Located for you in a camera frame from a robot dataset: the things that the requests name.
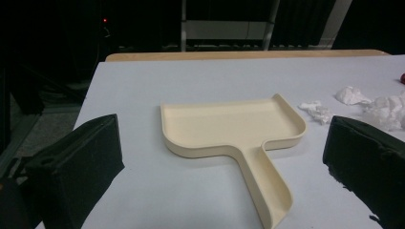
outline table surface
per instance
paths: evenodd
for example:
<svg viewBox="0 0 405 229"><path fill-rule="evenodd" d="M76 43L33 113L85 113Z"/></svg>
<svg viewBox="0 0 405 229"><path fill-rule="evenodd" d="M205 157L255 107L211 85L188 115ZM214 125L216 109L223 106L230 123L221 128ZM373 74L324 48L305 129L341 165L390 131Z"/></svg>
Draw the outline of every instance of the table surface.
<svg viewBox="0 0 405 229"><path fill-rule="evenodd" d="M302 102L320 100L336 115L355 117L361 107L333 97L345 86L357 87L369 98L400 94L405 56L370 52L373 56L100 63L75 126L117 114L125 169L83 228L262 228L236 161L227 156L183 158L166 148L160 104L274 94L281 94L308 124L298 145L267 152L294 198L277 228L380 228L369 219L367 206L322 163L329 125L297 109ZM405 140L404 131L389 134Z"/></svg>

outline plastic tray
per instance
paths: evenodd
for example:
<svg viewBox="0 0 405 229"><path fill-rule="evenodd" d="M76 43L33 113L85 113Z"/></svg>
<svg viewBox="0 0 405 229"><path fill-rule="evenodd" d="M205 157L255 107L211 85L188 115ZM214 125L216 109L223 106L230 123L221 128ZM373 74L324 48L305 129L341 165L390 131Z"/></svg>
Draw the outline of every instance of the plastic tray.
<svg viewBox="0 0 405 229"><path fill-rule="evenodd" d="M166 146L185 157L231 156L265 228L287 214L292 196L266 150L296 145L306 122L279 95L215 104L161 105Z"/></svg>

